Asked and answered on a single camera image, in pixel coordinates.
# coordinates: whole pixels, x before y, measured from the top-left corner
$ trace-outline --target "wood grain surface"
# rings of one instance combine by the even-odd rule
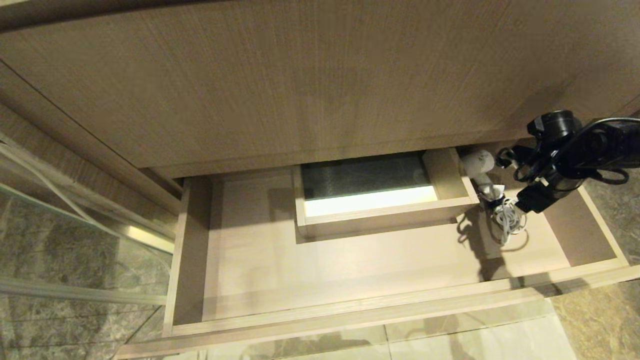
[[[207,263],[212,195],[208,177],[192,177],[185,181],[176,226],[163,336],[171,335],[174,324],[193,323],[202,316],[205,274],[202,266],[197,264]]]
[[[631,0],[192,3],[3,33],[0,56],[137,167],[266,167],[620,111],[639,17]]]
[[[62,146],[3,104],[0,119],[0,140],[80,205],[174,237],[173,213]]]
[[[99,139],[83,129],[42,94],[0,63],[0,103],[44,131],[53,140],[107,172],[135,192],[174,215],[180,210],[180,191],[165,190]]]

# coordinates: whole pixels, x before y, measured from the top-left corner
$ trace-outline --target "wooden cabinet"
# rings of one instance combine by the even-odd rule
[[[558,108],[585,119],[633,113],[637,1],[247,0],[111,13],[109,0],[59,22],[42,15],[46,3],[15,6],[43,6],[35,19],[51,23],[0,33],[0,102],[138,192],[151,177],[189,177],[167,338],[126,345],[120,358],[640,275],[584,190],[531,215],[522,249],[501,252],[463,174],[449,223],[321,241],[300,234],[317,224],[296,217],[292,175],[302,163],[521,138]],[[139,2],[156,3],[173,1]],[[173,209],[151,183],[145,196]]]
[[[210,1],[6,31],[0,57],[76,131],[175,178],[628,115],[639,17],[632,0]]]

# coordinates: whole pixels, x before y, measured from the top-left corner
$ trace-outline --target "coiled cord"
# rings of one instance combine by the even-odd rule
[[[515,208],[515,200],[510,197],[505,197],[502,200],[502,204],[493,209],[493,218],[502,228],[502,238],[500,239],[500,245],[505,246],[509,243],[511,235],[521,233],[527,228],[527,214],[518,215],[518,211]]]

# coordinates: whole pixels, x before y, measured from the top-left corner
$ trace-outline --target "glass panel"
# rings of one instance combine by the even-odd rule
[[[1,276],[166,294],[170,254],[0,189]]]
[[[164,307],[0,295],[7,359],[111,359]]]

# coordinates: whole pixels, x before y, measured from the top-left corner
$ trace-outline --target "drawer front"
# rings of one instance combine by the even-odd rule
[[[434,300],[431,302],[417,302],[404,306],[384,307],[382,309],[368,311],[355,311],[347,314],[264,325],[250,329],[236,329],[234,331],[164,338],[147,343],[123,345],[115,356],[115,359],[167,356],[201,350],[223,343],[271,341],[338,331],[341,329],[367,327],[478,309],[489,309],[579,290],[597,288],[599,286],[637,279],[638,277],[640,277],[640,265],[595,272],[566,281],[524,287],[510,291],[468,295],[454,299]]]

